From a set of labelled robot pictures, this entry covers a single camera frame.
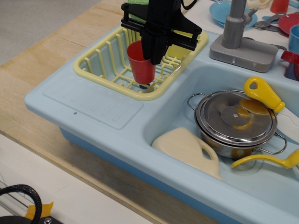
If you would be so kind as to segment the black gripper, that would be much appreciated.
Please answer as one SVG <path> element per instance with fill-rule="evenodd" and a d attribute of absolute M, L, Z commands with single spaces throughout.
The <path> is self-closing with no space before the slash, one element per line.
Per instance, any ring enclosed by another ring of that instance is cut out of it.
<path fill-rule="evenodd" d="M 121 25 L 139 32 L 142 53 L 153 65 L 160 64 L 169 46 L 177 45 L 195 50 L 202 29 L 188 20 L 181 12 L 180 0 L 150 0 L 147 5 L 123 3 Z M 141 22 L 130 14 L 145 20 Z"/>

